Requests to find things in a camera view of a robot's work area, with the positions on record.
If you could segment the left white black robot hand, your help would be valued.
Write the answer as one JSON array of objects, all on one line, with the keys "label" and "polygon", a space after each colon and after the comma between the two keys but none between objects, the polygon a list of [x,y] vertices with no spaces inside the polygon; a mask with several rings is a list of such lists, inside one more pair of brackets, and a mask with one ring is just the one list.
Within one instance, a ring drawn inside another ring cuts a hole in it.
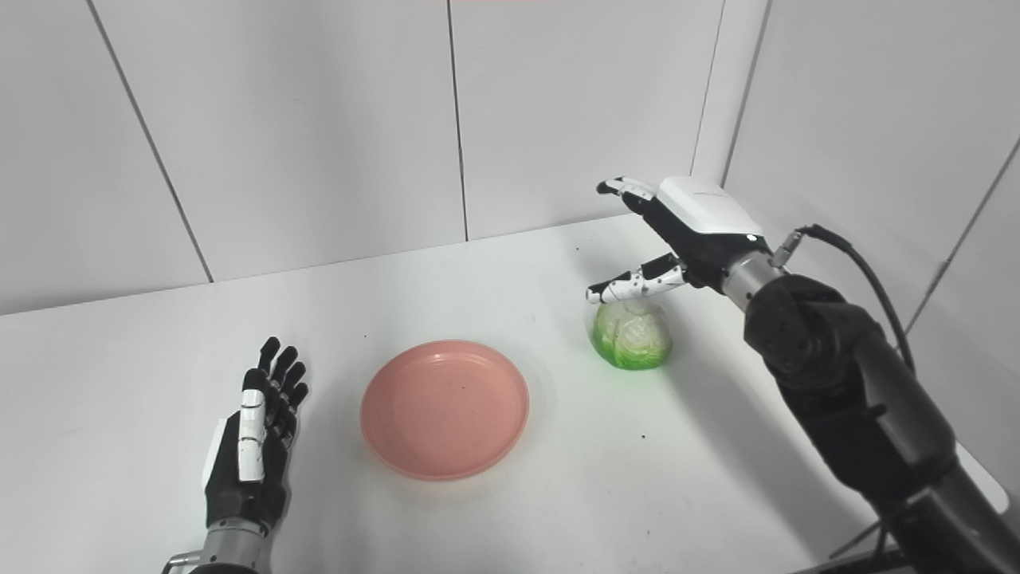
[{"label": "left white black robot hand", "polygon": [[239,520],[267,535],[280,522],[298,410],[309,393],[298,356],[294,346],[266,340],[257,367],[245,372],[241,406],[218,421],[204,475],[208,527]]}]

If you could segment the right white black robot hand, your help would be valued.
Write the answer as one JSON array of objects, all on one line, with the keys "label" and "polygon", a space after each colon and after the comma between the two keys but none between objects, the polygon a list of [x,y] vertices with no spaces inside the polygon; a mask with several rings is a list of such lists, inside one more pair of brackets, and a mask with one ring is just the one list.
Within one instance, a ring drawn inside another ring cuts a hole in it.
[{"label": "right white black robot hand", "polygon": [[669,177],[652,187],[618,177],[598,194],[619,197],[670,248],[667,254],[611,280],[586,286],[591,304],[652,297],[678,286],[709,288],[746,310],[765,284],[783,275],[761,226],[721,187]]}]

